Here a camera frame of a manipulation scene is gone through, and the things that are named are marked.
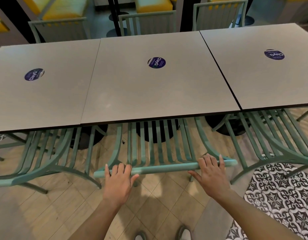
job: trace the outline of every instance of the black baseboard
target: black baseboard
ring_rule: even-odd
[[[120,9],[125,9],[125,8],[136,8],[134,2],[120,3],[120,4],[119,4],[119,7],[120,7]],[[95,6],[95,11],[96,11],[96,12],[108,11],[108,10],[110,10],[110,5]]]

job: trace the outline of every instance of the hand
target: hand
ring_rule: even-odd
[[[215,157],[207,154],[199,158],[198,164],[201,168],[200,176],[195,171],[188,171],[199,184],[203,187],[204,191],[213,199],[220,200],[226,197],[228,192],[231,192],[229,182],[225,175],[225,163],[222,155],[220,155],[220,166],[217,165]]]
[[[131,193],[133,183],[139,177],[139,174],[136,174],[130,178],[131,171],[131,165],[126,165],[124,170],[124,164],[120,163],[118,166],[113,166],[112,175],[110,175],[109,167],[107,164],[105,165],[103,200],[114,208],[120,208],[124,205]]]

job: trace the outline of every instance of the forearm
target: forearm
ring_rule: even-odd
[[[216,201],[240,225],[249,240],[301,239],[275,219],[246,202],[233,190]]]
[[[69,240],[103,240],[119,209],[120,207],[113,206],[110,202],[102,200],[97,209],[76,230]]]

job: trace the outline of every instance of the person's left hand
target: person's left hand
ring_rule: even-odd
[[[139,177],[139,174],[136,174],[130,178],[131,171],[131,165],[126,165],[124,169],[124,164],[120,163],[118,166],[113,166],[112,175],[110,175],[109,167],[107,164],[105,165],[103,200],[117,208],[124,205],[131,193],[133,183]]]

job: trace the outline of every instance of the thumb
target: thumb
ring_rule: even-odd
[[[201,182],[202,180],[202,177],[196,173],[195,171],[187,171],[190,175],[192,175],[199,183]]]
[[[133,184],[135,182],[135,180],[139,177],[140,175],[139,174],[135,174],[131,177],[131,187],[133,187]]]

